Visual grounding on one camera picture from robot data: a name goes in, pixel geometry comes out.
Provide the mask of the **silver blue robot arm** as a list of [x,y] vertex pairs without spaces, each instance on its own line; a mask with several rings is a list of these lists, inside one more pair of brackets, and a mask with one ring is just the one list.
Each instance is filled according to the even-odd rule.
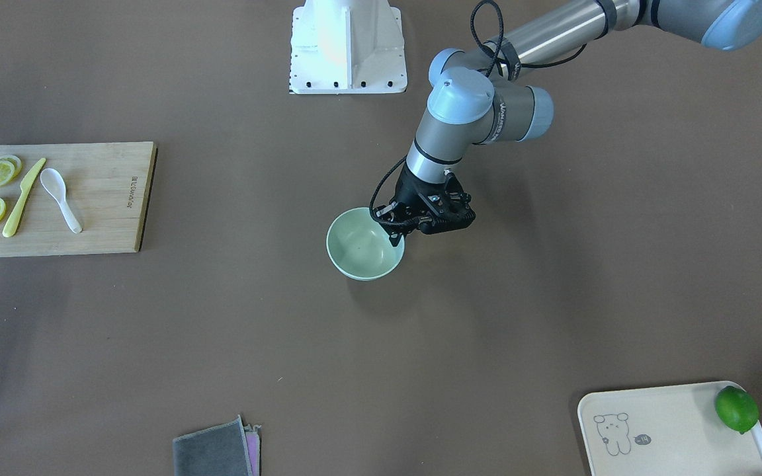
[[516,84],[532,69],[574,60],[610,30],[653,25],[707,48],[738,50],[762,35],[762,1],[574,1],[527,25],[532,36],[499,31],[478,50],[439,52],[429,69],[432,91],[410,150],[394,165],[393,198],[369,205],[393,248],[414,230],[439,234],[475,219],[470,195],[454,174],[469,145],[540,138],[554,119],[547,91]]

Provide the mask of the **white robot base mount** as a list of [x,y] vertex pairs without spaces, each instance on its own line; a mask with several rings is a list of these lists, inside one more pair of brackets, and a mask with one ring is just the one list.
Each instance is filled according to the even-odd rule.
[[406,91],[402,12],[387,1],[306,1],[292,12],[290,46],[292,94]]

